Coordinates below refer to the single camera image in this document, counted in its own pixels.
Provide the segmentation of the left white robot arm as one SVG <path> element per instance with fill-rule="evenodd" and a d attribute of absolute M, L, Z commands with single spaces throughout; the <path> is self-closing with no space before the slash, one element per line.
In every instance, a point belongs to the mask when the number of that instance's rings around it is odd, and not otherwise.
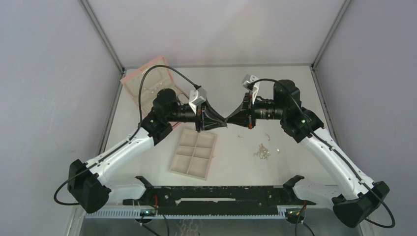
<path fill-rule="evenodd" d="M 191 102 L 181 105 L 173 89 L 158 92 L 153 107 L 126 139 L 105 153 L 83 163 L 71 163 L 67 189 L 87 212 L 94 213 L 115 195 L 108 181 L 124 163 L 158 145 L 173 131 L 173 122 L 193 122 L 198 132 L 226 127 L 227 122 L 206 101 L 202 88 L 191 93 Z"/>

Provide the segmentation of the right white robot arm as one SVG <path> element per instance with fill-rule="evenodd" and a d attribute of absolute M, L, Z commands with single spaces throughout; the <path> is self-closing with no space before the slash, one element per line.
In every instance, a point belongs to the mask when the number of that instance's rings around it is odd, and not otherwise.
<path fill-rule="evenodd" d="M 353 163 L 318 116 L 302 106 L 300 91 L 293 81 L 274 81 L 272 99 L 257 96 L 259 84 L 260 79 L 254 76 L 243 80 L 248 93 L 227 122 L 252 129 L 259 119 L 278 120 L 284 132 L 309 151 L 335 181 L 334 186 L 327 186 L 295 176 L 287 182 L 286 202 L 296 205 L 306 200 L 327 207 L 350 228 L 368 221 L 371 213 L 385 206 L 388 185 L 374 181 Z"/>

